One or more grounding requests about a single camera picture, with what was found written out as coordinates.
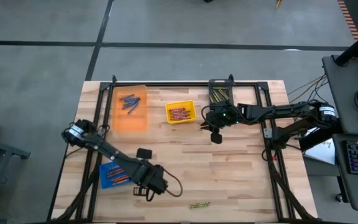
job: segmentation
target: white paper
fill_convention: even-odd
[[[310,129],[308,133],[312,132],[316,128]],[[321,162],[326,162],[332,165],[335,165],[335,146],[333,139],[328,139],[325,142],[322,142],[315,147],[307,150],[305,156],[316,159]]]

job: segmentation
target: translucent orange container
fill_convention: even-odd
[[[120,98],[134,94],[133,98],[139,97],[139,104],[128,114],[128,109],[122,109],[124,100]],[[149,128],[147,120],[147,87],[140,86],[124,86],[114,87],[113,109],[112,109],[112,128],[119,132],[146,131]]]
[[[169,110],[172,109],[179,109],[179,108],[184,108],[185,111],[189,111],[189,119],[184,119],[184,120],[172,120],[171,116],[169,115]],[[194,121],[197,117],[196,117],[196,108],[194,106],[194,102],[193,100],[188,100],[188,101],[181,101],[181,102],[176,102],[176,103],[167,103],[165,105],[165,111],[167,112],[167,121],[170,124],[178,124],[178,123],[184,123],[184,122],[191,122]]]

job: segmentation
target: floor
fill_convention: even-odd
[[[323,75],[323,56],[354,42],[336,0],[284,0],[277,11],[275,3],[0,0],[0,141],[32,152],[6,171],[0,219],[46,220],[65,153],[60,132],[73,121],[84,80],[232,73],[285,80],[291,92]],[[319,93],[333,103],[328,85]],[[310,184],[320,218],[358,223],[358,212],[333,201],[335,178],[310,177]]]

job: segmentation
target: yellow tray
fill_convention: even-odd
[[[180,121],[175,121],[172,120],[170,115],[169,115],[169,110],[172,109],[179,109],[179,108],[185,108],[186,111],[190,112],[189,115],[189,119],[184,119],[184,120],[180,120]],[[165,105],[165,111],[167,113],[167,121],[170,124],[178,124],[178,123],[184,123],[184,122],[191,122],[194,121],[197,116],[196,116],[196,108],[194,106],[194,102],[193,100],[188,100],[188,101],[181,101],[181,102],[176,102],[176,103],[167,103]]]

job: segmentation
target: wooden tabletop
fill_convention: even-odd
[[[283,81],[267,81],[272,103],[288,104]],[[77,119],[93,120],[99,82],[85,82]],[[259,124],[234,125],[221,130],[222,144],[210,141],[210,132],[200,130],[201,108],[208,104],[205,87],[148,87],[149,130],[122,134],[111,130],[107,141],[122,152],[135,156],[139,147],[153,150],[153,164],[161,164],[183,184],[183,195],[156,195],[152,202],[132,195],[132,184],[98,189],[94,222],[271,222],[277,221],[267,163],[262,160],[264,140]],[[256,105],[254,89],[234,87],[234,103]],[[168,124],[165,104],[194,100],[197,119],[192,123]],[[287,126],[292,119],[277,120]],[[301,152],[283,150],[291,191],[313,216],[317,216]],[[52,218],[69,206],[81,185],[86,150],[65,160]],[[103,163],[110,162],[104,158]],[[178,193],[177,182],[164,175],[168,189]],[[90,191],[85,201],[89,200]],[[285,217],[288,217],[281,192]],[[211,202],[206,208],[189,209],[191,203]],[[84,214],[88,211],[85,203]]]

